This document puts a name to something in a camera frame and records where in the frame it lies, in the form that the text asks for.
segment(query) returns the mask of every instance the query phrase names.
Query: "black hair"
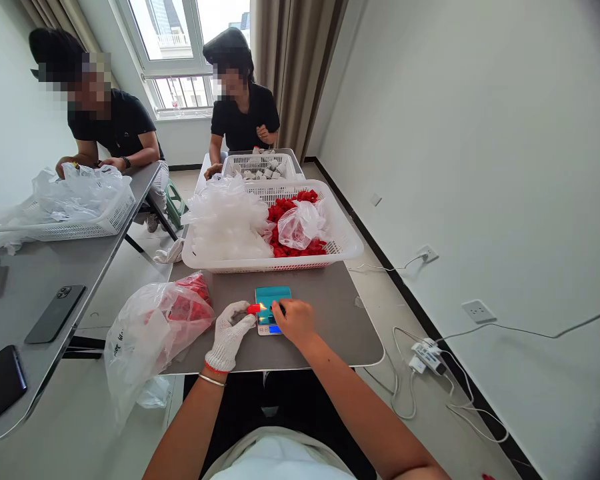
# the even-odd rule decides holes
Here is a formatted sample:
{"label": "black hair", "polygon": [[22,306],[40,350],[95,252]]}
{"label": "black hair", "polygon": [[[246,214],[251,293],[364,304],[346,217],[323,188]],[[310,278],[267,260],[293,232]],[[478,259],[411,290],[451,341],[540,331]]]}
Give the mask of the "black hair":
{"label": "black hair", "polygon": [[230,27],[207,42],[202,54],[219,72],[236,69],[248,83],[255,82],[251,50],[245,36],[237,28]]}
{"label": "black hair", "polygon": [[32,73],[40,81],[74,81],[82,70],[86,50],[64,30],[35,29],[29,34],[29,48],[39,67]]}

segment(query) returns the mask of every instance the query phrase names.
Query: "table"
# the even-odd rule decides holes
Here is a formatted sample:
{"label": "table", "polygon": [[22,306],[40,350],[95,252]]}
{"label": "table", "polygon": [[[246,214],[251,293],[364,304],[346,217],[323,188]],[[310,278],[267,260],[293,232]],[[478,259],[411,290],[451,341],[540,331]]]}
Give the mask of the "table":
{"label": "table", "polygon": [[[24,422],[35,408],[93,298],[113,256],[158,172],[158,163],[129,171],[135,205],[117,235],[93,239],[26,243],[14,256],[0,250],[0,350],[15,345],[27,392],[0,416],[0,438]],[[24,339],[63,285],[85,285],[86,292],[56,340],[26,345]]]}
{"label": "table", "polygon": [[[174,265],[170,281],[194,272],[184,263]],[[217,315],[238,300],[255,302],[255,289],[288,285],[291,296],[312,304],[315,328],[346,364],[352,367],[382,361],[384,347],[367,311],[354,304],[358,292],[343,262],[321,269],[258,273],[204,272]],[[213,328],[206,330],[188,351],[179,355],[162,375],[199,373],[205,354],[213,345]],[[255,329],[247,332],[240,344],[233,371],[272,371],[309,368],[302,354],[284,335],[261,337]]]}

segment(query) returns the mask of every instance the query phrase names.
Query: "stool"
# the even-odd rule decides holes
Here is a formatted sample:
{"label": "stool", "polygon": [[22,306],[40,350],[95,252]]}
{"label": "stool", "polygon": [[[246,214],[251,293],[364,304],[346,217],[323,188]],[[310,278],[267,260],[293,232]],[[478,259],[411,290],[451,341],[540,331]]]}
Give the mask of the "stool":
{"label": "stool", "polygon": [[[167,194],[167,215],[169,216],[169,220],[171,220],[172,224],[175,225],[175,228],[180,230],[182,228],[182,224],[180,224],[180,217],[185,212],[187,208],[187,204],[182,200],[180,193],[175,188],[175,185],[169,180],[167,184],[167,189],[165,190]],[[178,206],[175,206],[174,201],[179,202]]]}

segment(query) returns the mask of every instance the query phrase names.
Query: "plastic basket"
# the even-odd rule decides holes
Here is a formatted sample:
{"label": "plastic basket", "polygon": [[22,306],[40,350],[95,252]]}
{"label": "plastic basket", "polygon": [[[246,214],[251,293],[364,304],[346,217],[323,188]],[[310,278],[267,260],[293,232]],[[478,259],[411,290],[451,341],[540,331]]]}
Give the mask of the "plastic basket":
{"label": "plastic basket", "polygon": [[310,257],[207,260],[193,254],[194,227],[189,226],[182,260],[192,269],[205,269],[213,273],[243,273],[254,271],[302,270],[326,267],[334,262],[355,258],[362,254],[364,246],[345,214],[340,209],[326,183],[318,180],[268,180],[266,182],[246,182],[246,190],[260,196],[272,206],[278,198],[290,199],[302,190],[315,190],[320,200],[325,202],[325,214],[332,240],[325,246],[326,255]]}
{"label": "plastic basket", "polygon": [[[131,178],[123,177],[125,187],[108,204],[98,218],[75,222],[43,223],[40,225],[0,225],[0,231],[27,231],[27,236],[40,241],[74,240],[116,235],[125,224],[135,205],[131,191]],[[40,208],[32,197],[21,204],[24,211]]]}
{"label": "plastic basket", "polygon": [[234,165],[240,165],[240,168],[242,168],[242,172],[244,172],[245,170],[250,170],[254,174],[258,170],[264,172],[264,170],[268,168],[269,162],[271,160],[277,160],[278,164],[281,164],[283,166],[284,172],[281,174],[279,180],[304,179],[304,175],[295,172],[295,167],[293,166],[291,156],[286,153],[263,153],[261,155],[230,155],[226,158],[222,166],[222,176],[234,176]]}

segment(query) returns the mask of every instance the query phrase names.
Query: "curtain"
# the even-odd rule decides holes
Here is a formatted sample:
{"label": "curtain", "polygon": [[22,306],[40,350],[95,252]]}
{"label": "curtain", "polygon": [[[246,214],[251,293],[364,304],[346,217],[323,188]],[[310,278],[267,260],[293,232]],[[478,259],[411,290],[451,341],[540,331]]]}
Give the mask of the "curtain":
{"label": "curtain", "polygon": [[[20,0],[36,27],[60,28],[82,43],[86,51],[102,53],[77,0]],[[111,74],[111,86],[118,88]]]}
{"label": "curtain", "polygon": [[277,147],[304,160],[347,0],[252,1],[256,82],[280,114]]}

